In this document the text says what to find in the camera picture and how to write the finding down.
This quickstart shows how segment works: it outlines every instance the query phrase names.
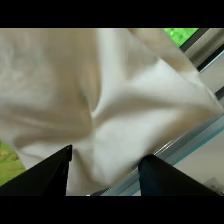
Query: green background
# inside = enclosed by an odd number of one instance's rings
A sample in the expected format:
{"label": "green background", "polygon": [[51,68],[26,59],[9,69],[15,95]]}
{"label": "green background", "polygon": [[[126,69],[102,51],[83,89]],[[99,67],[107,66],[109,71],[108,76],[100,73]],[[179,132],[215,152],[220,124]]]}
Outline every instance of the green background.
{"label": "green background", "polygon": [[[164,28],[171,39],[180,47],[198,28]],[[0,143],[0,186],[24,172],[16,153],[4,143]]]}

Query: cloth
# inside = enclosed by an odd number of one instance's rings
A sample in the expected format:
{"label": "cloth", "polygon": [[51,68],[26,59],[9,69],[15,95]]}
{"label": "cloth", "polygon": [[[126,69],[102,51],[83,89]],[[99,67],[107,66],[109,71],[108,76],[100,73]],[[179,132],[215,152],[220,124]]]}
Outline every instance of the cloth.
{"label": "cloth", "polygon": [[67,195],[112,187],[223,113],[162,29],[0,29],[0,137],[26,169],[73,145]]}

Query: yellow-green surface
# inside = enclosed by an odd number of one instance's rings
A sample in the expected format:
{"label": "yellow-green surface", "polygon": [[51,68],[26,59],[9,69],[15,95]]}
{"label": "yellow-green surface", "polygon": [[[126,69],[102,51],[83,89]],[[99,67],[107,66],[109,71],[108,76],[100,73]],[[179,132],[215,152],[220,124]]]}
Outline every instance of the yellow-green surface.
{"label": "yellow-green surface", "polygon": [[[171,39],[180,47],[198,28],[164,28]],[[0,186],[24,172],[16,153],[4,143],[0,143]]]}

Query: green surface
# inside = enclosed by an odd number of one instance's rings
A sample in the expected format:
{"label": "green surface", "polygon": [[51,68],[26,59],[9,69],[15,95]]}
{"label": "green surface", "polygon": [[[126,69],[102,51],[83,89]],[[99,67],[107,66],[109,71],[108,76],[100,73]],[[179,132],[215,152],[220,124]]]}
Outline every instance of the green surface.
{"label": "green surface", "polygon": [[199,28],[164,28],[171,39],[180,47],[189,37],[191,37]]}
{"label": "green surface", "polygon": [[[180,47],[198,28],[164,28],[171,39]],[[25,169],[15,151],[0,143],[0,186],[16,177]]]}

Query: beige fabric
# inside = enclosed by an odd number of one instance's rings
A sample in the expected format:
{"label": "beige fabric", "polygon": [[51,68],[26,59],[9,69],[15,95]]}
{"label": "beige fabric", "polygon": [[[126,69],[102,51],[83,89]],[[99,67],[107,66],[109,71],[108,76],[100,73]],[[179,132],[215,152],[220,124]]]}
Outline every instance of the beige fabric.
{"label": "beige fabric", "polygon": [[68,195],[222,112],[162,29],[0,29],[1,139],[27,169],[72,144]]}

